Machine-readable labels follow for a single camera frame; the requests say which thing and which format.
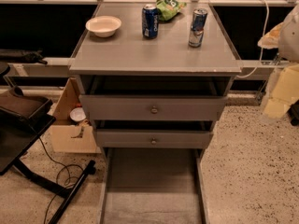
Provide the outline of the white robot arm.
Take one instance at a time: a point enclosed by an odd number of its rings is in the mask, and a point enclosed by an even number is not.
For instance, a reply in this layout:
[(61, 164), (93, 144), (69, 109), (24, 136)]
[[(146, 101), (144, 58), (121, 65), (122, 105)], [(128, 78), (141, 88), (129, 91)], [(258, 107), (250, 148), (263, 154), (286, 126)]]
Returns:
[(270, 119), (280, 119), (299, 100), (299, 5), (284, 22), (262, 36), (258, 46), (278, 49), (278, 55), (290, 62), (270, 76), (268, 98), (263, 101), (263, 113)]

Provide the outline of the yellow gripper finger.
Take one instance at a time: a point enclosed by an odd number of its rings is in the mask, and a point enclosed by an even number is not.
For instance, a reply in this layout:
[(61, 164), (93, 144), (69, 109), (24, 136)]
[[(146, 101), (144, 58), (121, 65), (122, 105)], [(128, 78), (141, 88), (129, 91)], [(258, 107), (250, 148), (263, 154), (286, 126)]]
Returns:
[(263, 49), (277, 49), (282, 22), (273, 27), (267, 34), (258, 41), (258, 46)]
[(299, 100), (299, 64), (291, 63), (271, 74), (262, 101), (263, 114), (269, 119), (280, 119)]

